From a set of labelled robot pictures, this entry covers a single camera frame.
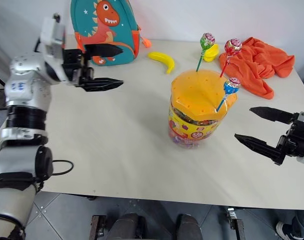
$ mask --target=table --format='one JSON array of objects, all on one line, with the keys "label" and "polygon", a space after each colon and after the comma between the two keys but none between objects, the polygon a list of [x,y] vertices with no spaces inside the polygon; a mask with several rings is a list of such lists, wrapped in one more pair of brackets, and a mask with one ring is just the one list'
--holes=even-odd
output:
[{"label": "table", "polygon": [[[69,46],[74,46],[69,37]],[[170,54],[175,70],[147,58]],[[216,132],[197,149],[183,149],[167,134],[172,80],[197,66],[197,42],[153,41],[130,64],[94,67],[96,77],[125,83],[107,92],[85,92],[64,84],[52,87],[48,146],[54,159],[70,160],[69,174],[53,176],[45,191],[121,198],[274,209],[304,209],[304,164],[286,157],[282,166],[250,151],[234,134],[276,146],[289,126],[259,118],[250,107],[304,111],[304,85],[296,71],[267,80],[275,97],[266,100],[244,89]],[[218,60],[201,68],[220,72]],[[55,165],[55,171],[69,166]]]}]

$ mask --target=orange towel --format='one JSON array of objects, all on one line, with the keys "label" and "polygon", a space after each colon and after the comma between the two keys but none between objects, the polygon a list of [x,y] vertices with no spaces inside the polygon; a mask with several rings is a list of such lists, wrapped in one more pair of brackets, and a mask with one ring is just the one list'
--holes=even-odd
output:
[{"label": "orange towel", "polygon": [[[226,53],[222,53],[219,60],[223,68]],[[291,73],[293,66],[293,55],[288,56],[283,50],[250,37],[243,42],[241,52],[230,58],[230,64],[226,67],[225,73],[229,77],[238,78],[241,85],[249,92],[272,99],[273,89],[263,79],[268,79],[275,73],[285,78]]]}]

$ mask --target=plastic container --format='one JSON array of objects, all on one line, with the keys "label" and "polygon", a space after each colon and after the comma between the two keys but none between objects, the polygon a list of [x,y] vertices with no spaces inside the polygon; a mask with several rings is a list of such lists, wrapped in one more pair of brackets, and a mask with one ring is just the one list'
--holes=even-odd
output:
[{"label": "plastic container", "polygon": [[172,140],[185,148],[199,146],[219,126],[237,95],[227,97],[220,110],[216,108],[225,92],[227,80],[220,73],[200,69],[183,72],[172,82],[168,133]]}]

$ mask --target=candy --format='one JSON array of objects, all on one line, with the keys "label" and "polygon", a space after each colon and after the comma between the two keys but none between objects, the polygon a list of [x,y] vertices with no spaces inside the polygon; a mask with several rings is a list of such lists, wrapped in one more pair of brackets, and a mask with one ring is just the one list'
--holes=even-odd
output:
[{"label": "candy", "polygon": [[201,53],[200,61],[198,62],[198,65],[197,65],[197,69],[196,69],[197,72],[198,72],[198,69],[200,68],[202,58],[204,57],[205,51],[214,45],[215,38],[211,33],[207,32],[207,33],[204,33],[203,36],[201,37],[200,43],[201,43],[201,47],[202,47],[202,53]]},{"label": "candy", "polygon": [[237,55],[241,51],[242,42],[238,38],[233,38],[226,42],[224,48],[225,48],[225,52],[227,54],[227,58],[226,58],[223,70],[221,72],[220,78],[223,76],[223,73],[224,73],[227,65],[230,63],[230,57]]},{"label": "candy", "polygon": [[225,95],[224,95],[221,103],[217,107],[216,112],[218,112],[220,110],[220,108],[222,107],[223,103],[225,102],[227,96],[230,94],[236,93],[239,90],[240,86],[241,86],[241,83],[236,77],[231,77],[229,80],[225,81],[225,83],[224,83]]},{"label": "candy", "polygon": [[208,50],[210,47],[212,47],[214,45],[215,38],[211,33],[207,32],[207,33],[204,33],[203,36],[201,37],[200,43],[201,43],[202,49],[205,52],[206,50]]},{"label": "candy", "polygon": [[242,49],[242,42],[238,38],[233,38],[226,42],[225,51],[228,56],[234,56],[238,54]]}]

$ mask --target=dinosaur backpack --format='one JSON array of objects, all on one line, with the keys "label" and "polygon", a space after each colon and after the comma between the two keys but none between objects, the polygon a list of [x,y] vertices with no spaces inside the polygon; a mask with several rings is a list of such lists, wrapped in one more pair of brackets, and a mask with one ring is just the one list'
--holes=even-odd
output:
[{"label": "dinosaur backpack", "polygon": [[72,0],[71,19],[78,48],[94,64],[111,66],[133,61],[140,28],[128,0]]}]

